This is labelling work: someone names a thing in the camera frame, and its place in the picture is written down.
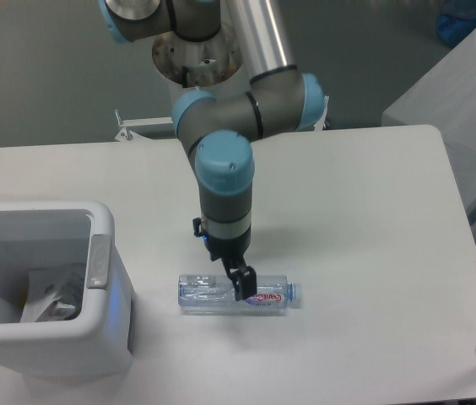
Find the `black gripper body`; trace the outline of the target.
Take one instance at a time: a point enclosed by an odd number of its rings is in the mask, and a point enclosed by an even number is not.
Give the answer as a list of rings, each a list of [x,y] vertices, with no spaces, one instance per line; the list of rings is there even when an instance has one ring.
[[[246,231],[244,234],[231,239],[220,239],[205,233],[203,242],[208,250],[211,262],[221,260],[225,267],[237,269],[246,265],[244,255],[251,243],[251,232]]]

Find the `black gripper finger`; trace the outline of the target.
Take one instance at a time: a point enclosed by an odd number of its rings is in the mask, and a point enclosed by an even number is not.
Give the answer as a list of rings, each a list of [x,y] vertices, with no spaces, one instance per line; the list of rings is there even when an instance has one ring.
[[[246,300],[257,293],[257,274],[253,267],[241,264],[238,268],[227,267],[225,271],[232,282],[236,301]]]

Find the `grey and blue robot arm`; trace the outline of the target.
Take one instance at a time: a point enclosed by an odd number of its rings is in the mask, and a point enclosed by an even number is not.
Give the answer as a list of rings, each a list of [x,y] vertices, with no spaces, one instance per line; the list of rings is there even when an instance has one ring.
[[[182,95],[171,120],[196,177],[194,233],[237,300],[257,292],[244,255],[252,230],[252,144],[311,129],[325,95],[292,56],[276,1],[102,1],[116,41],[154,40],[152,58]]]

